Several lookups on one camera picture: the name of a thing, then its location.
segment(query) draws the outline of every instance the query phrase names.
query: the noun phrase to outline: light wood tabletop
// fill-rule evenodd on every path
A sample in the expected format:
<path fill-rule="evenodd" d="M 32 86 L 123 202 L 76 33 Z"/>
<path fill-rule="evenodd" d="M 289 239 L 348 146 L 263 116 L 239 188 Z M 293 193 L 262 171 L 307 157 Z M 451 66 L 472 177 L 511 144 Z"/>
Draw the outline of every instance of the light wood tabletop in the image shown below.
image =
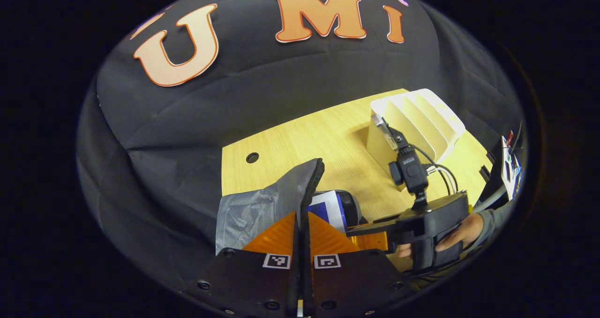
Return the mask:
<path fill-rule="evenodd" d="M 224 147 L 223 196 L 263 189 L 298 164 L 323 158 L 325 172 L 317 190 L 347 190 L 356 197 L 369 222 L 408 209 L 414 197 L 394 185 L 367 151 L 371 101 L 405 92 L 389 91 L 326 108 Z M 246 157 L 253 152 L 259 154 L 259 159 L 249 164 Z M 486 184 L 480 168 L 491 170 L 486 153 L 466 131 L 443 162 L 456 176 L 459 190 L 467 190 L 469 204 L 479 198 Z M 446 186 L 439 173 L 429 175 L 428 200 L 445 195 Z"/>

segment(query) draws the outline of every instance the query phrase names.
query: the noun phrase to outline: human hand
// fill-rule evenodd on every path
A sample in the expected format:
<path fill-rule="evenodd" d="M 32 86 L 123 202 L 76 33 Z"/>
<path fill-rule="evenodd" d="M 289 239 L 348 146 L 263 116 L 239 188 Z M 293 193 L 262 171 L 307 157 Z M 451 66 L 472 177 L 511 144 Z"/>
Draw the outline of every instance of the human hand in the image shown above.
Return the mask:
<path fill-rule="evenodd" d="M 466 248 L 469 244 L 477 240 L 484 228 L 484 219 L 477 213 L 471 213 L 465 218 L 462 224 L 453 232 L 446 235 L 436 246 L 435 251 L 444 251 L 452 245 L 463 241 Z M 398 249 L 398 257 L 412 258 L 411 244 L 401 244 Z"/>

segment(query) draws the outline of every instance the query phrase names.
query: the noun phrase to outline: gray fabric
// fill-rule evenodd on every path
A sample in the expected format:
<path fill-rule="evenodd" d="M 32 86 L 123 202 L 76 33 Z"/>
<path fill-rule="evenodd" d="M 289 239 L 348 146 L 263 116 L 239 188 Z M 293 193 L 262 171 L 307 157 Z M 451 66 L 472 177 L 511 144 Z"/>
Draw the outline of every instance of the gray fabric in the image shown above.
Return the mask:
<path fill-rule="evenodd" d="M 482 243 L 486 242 L 496 229 L 504 226 L 504 224 L 506 224 L 506 221 L 510 217 L 510 214 L 512 213 L 512 209 L 514 209 L 514 207 L 515 199 L 509 201 L 505 205 L 502 205 L 502 207 L 499 207 L 498 209 L 486 209 L 478 213 L 484 219 L 484 227 L 481 231 L 480 236 L 477 237 L 476 241 L 474 241 L 473 244 L 471 244 L 471 246 L 464 252 L 471 252 L 472 250 L 480 246 Z"/>
<path fill-rule="evenodd" d="M 264 189 L 223 196 L 217 213 L 215 254 L 223 248 L 244 248 L 277 220 L 298 211 L 317 160 L 295 166 Z"/>

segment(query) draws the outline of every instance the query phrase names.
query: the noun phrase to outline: gray sleeve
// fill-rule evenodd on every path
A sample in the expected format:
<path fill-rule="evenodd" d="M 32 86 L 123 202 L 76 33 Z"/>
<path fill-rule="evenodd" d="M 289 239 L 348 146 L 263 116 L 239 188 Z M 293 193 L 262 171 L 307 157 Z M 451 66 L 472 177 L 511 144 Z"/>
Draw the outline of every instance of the gray sleeve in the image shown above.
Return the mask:
<path fill-rule="evenodd" d="M 486 209 L 478 213 L 478 215 L 480 215 L 484 220 L 484 227 L 476 241 L 474 241 L 474 243 L 463 252 L 471 252 L 476 247 L 486 242 L 496 229 L 504 226 L 510 217 L 510 214 L 512 213 L 512 209 L 514 209 L 514 206 L 515 200 L 513 199 L 498 209 Z"/>

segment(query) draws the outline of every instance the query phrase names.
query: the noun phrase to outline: blue and white object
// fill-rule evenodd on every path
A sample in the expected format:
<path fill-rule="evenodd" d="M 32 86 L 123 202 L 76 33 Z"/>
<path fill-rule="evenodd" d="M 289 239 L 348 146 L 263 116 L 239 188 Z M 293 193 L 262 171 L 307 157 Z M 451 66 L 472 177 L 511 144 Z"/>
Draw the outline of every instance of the blue and white object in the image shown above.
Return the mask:
<path fill-rule="evenodd" d="M 502 137 L 502 182 L 508 192 L 508 200 L 512 201 L 521 182 L 521 165 L 517 157 L 510 153 L 510 147 L 504 137 Z"/>
<path fill-rule="evenodd" d="M 308 206 L 308 211 L 319 216 L 340 232 L 346 232 L 344 209 L 335 190 L 314 196 L 313 202 Z"/>

